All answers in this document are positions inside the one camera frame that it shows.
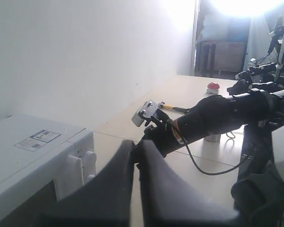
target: small can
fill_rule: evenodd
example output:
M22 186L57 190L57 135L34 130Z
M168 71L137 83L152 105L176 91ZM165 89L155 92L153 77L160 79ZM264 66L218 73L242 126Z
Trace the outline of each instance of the small can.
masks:
M209 135L209 136L206 136L204 139L206 139L209 142L220 142L221 134L219 134L219 135Z

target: white tabletop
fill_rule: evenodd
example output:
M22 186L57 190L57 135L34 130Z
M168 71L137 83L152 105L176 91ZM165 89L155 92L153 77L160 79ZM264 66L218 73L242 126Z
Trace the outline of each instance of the white tabletop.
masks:
M161 87L130 104L124 111L116 115L95 130L95 152L97 153L97 169L101 170L117 151L122 140L129 139L138 142L143 136L144 127L136 127L131 118L145 101L152 99L157 102L189 108L206 97L207 85L217 82L220 85L220 95L227 96L226 88L235 81L224 79L209 79L189 76L176 76ZM166 110L170 118L180 117L181 113ZM207 172L220 172L236 165L240 160L243 141L242 129L236 130L236 138L230 140L222 135L220 143L211 143L204 139L189 145L199 167ZM172 152L165 158L168 165L185 181L214 202L232 208L233 199L230 194L232 185L237 181L238 170L219 176L208 176L200 173L193 165L185 148ZM142 206L140 199L139 172L135 168L132 195L132 226L142 227Z

